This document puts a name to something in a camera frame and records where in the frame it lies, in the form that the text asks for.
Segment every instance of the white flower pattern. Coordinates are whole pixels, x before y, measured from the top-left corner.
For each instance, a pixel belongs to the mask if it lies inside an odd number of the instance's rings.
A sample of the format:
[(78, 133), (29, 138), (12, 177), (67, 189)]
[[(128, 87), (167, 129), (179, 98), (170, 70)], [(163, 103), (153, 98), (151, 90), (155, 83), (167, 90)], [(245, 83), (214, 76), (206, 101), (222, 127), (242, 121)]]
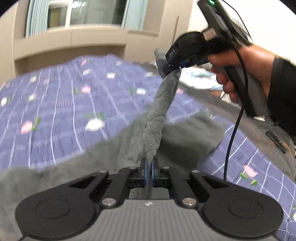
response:
[(146, 90), (143, 88), (138, 88), (137, 89), (137, 95), (145, 95), (146, 94)]
[(107, 79), (115, 79), (115, 73), (107, 73)]
[(88, 131), (98, 131), (105, 127), (105, 123), (99, 118), (90, 119), (87, 123), (85, 129)]
[(29, 102), (36, 99), (36, 94), (32, 94), (29, 96)]
[(87, 74), (89, 74), (90, 72), (91, 72), (90, 69), (86, 69), (85, 71), (83, 71), (83, 74), (82, 74), (82, 75), (87, 75)]
[(147, 72), (145, 73), (145, 77), (151, 77), (153, 75), (153, 72)]
[(36, 76), (32, 76), (31, 79), (30, 79), (30, 83), (34, 83), (36, 80), (37, 80), (37, 77)]
[(5, 106), (6, 103), (7, 103), (7, 97), (2, 98), (2, 100), (1, 100), (1, 104), (0, 104), (1, 107), (2, 107), (2, 106)]

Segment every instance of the green light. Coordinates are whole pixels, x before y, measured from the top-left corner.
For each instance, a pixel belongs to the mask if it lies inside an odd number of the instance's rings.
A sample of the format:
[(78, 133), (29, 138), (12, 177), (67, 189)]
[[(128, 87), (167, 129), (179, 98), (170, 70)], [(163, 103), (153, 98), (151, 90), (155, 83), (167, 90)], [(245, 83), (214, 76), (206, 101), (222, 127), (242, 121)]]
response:
[(216, 5), (216, 3), (215, 3), (213, 0), (208, 0), (208, 2), (209, 2), (211, 5)]

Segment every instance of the logo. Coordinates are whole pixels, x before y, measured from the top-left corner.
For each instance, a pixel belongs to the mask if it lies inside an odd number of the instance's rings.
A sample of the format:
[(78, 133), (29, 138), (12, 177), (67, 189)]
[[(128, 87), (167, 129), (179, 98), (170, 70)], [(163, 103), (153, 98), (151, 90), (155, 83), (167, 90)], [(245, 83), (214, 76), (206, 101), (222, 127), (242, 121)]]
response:
[(153, 205), (153, 203), (149, 201), (149, 202), (146, 202), (145, 205), (146, 205), (147, 207), (150, 207), (150, 206)]
[(172, 56), (174, 55), (175, 52), (176, 52), (176, 51), (175, 51), (174, 49), (172, 49), (172, 51), (170, 51), (170, 53), (169, 53), (170, 57), (172, 57)]

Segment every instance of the curtain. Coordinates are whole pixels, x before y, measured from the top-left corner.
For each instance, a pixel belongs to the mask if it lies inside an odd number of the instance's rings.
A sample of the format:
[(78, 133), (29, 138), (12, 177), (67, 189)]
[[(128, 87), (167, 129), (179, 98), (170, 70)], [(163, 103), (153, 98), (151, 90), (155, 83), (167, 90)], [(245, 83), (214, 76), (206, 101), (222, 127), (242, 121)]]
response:
[(31, 0), (29, 5), (26, 38), (47, 30), (49, 0)]
[(142, 30), (148, 0), (127, 0), (122, 20), (122, 28)]

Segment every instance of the window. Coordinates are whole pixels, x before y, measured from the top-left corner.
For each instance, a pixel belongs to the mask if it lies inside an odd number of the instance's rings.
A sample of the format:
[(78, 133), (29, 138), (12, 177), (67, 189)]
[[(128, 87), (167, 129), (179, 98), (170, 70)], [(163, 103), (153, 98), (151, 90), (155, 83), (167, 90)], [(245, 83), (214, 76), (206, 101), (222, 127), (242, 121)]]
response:
[(121, 25), (127, 0), (51, 0), (48, 28), (74, 24)]

